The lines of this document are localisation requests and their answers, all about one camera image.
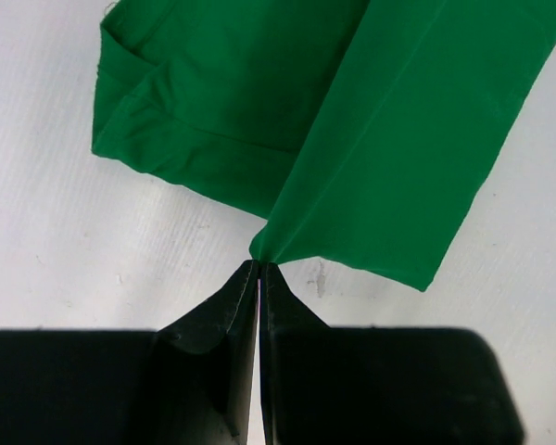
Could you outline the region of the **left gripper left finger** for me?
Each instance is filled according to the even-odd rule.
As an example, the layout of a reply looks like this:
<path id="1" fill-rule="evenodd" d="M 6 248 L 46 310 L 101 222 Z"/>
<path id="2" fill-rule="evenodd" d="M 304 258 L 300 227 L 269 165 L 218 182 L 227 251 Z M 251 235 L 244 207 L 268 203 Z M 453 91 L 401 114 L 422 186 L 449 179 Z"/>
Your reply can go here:
<path id="1" fill-rule="evenodd" d="M 244 444 L 256 261 L 158 330 L 0 329 L 0 444 Z"/>

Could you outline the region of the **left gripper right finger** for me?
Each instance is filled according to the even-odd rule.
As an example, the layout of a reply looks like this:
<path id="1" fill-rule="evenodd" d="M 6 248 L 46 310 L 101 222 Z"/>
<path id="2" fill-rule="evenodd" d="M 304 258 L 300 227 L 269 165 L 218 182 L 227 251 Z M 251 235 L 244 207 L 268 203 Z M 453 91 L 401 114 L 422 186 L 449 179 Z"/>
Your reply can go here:
<path id="1" fill-rule="evenodd" d="M 497 358 L 458 328 L 331 327 L 278 266 L 259 277 L 269 444 L 521 444 Z"/>

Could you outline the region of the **green t shirt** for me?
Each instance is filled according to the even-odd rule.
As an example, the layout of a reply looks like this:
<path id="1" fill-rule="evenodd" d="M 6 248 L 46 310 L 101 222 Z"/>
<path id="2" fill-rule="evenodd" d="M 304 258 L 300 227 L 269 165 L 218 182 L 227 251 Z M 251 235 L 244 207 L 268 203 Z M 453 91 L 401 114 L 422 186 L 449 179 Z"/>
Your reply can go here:
<path id="1" fill-rule="evenodd" d="M 556 1 L 119 1 L 92 150 L 265 220 L 263 262 L 425 290 L 556 45 Z"/>

